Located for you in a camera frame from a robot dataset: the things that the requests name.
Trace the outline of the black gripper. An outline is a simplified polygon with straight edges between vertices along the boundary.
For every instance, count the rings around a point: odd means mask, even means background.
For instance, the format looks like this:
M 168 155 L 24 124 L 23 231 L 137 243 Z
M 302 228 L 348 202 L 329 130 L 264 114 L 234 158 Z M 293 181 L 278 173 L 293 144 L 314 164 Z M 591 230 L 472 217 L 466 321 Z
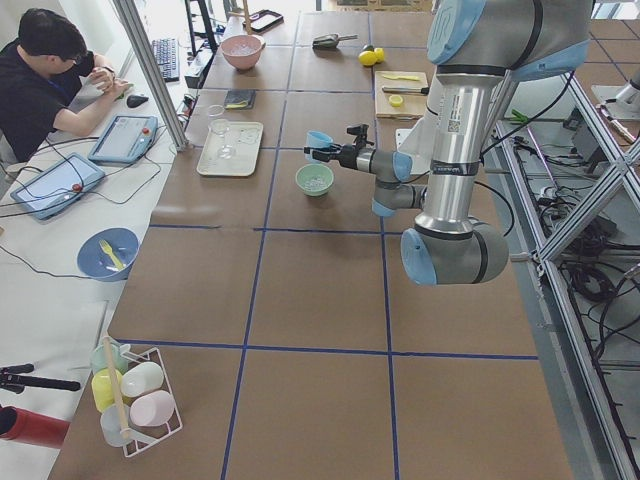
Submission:
M 320 162 L 337 160 L 339 164 L 348 169 L 361 172 L 371 172 L 373 157 L 373 143 L 368 140 L 368 124 L 356 124 L 346 128 L 346 133 L 354 137 L 351 144 L 335 144 L 320 146 L 305 146 L 305 154 L 311 154 L 312 158 Z

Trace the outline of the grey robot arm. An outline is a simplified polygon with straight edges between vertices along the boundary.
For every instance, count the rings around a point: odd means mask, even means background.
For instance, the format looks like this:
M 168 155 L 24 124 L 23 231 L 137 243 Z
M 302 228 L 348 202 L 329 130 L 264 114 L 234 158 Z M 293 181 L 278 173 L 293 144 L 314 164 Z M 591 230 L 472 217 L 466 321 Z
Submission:
M 367 125 L 349 128 L 352 144 L 307 145 L 307 156 L 336 160 L 375 177 L 373 212 L 388 217 L 419 209 L 401 237 L 407 276 L 418 285 L 476 284 L 504 269 L 506 240 L 469 213 L 481 149 L 500 105 L 511 96 L 493 90 L 503 80 L 526 82 L 575 70 L 586 59 L 590 1 L 444 1 L 433 19 L 427 54 L 435 65 L 426 114 L 418 130 L 432 128 L 428 183 L 411 185 L 412 157 L 373 148 Z

